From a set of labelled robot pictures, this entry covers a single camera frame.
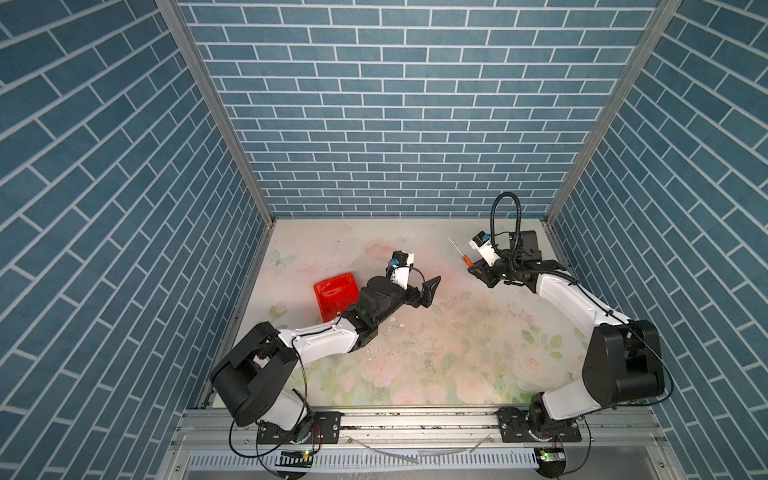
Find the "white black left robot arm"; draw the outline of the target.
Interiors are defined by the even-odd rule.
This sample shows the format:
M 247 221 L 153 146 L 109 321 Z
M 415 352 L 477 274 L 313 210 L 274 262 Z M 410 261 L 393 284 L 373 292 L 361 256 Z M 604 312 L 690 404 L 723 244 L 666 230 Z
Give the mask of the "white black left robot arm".
M 294 370 L 366 347 L 401 307 L 430 307 L 440 282 L 436 276 L 417 288 L 376 276 L 360 290 L 358 300 L 330 322 L 297 330 L 259 323 L 212 369 L 213 389 L 236 426 L 265 422 L 293 432 L 312 415 L 307 394 L 286 389 Z

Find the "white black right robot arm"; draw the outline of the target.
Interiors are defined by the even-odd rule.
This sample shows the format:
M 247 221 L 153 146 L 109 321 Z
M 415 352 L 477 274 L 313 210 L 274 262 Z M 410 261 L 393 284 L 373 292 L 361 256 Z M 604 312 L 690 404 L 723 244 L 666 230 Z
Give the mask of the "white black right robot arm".
M 661 396 L 669 384 L 657 328 L 632 320 L 585 290 L 555 260 L 514 263 L 499 258 L 467 263 L 467 271 L 493 288 L 525 286 L 554 305 L 589 336 L 581 374 L 570 383 L 534 395 L 526 414 L 528 434 L 538 441 L 568 435 L 577 417 L 614 405 Z

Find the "orange handled screwdriver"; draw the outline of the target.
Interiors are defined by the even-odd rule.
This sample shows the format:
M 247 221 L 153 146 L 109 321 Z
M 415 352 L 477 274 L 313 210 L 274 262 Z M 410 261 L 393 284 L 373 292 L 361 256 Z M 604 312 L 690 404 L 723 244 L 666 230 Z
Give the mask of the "orange handled screwdriver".
M 448 238 L 448 241 L 449 241 L 449 242 L 450 242 L 450 244 L 451 244 L 451 245 L 454 247 L 454 249 L 457 251 L 457 253 L 460 255 L 460 257 L 461 257 L 461 259 L 462 259 L 463 263 L 464 263 L 464 264 L 465 264 L 465 265 L 466 265 L 468 268 L 472 268 L 472 267 L 474 266 L 474 263 L 472 262 L 472 260 L 471 260 L 471 259 L 470 259 L 470 258 L 469 258 L 467 255 L 465 255 L 465 254 L 462 252 L 462 250 L 461 250 L 461 249 L 458 247 L 458 245 L 457 245 L 457 244 L 456 244 L 456 243 L 455 243 L 455 242 L 454 242 L 454 241 L 453 241 L 451 238 Z

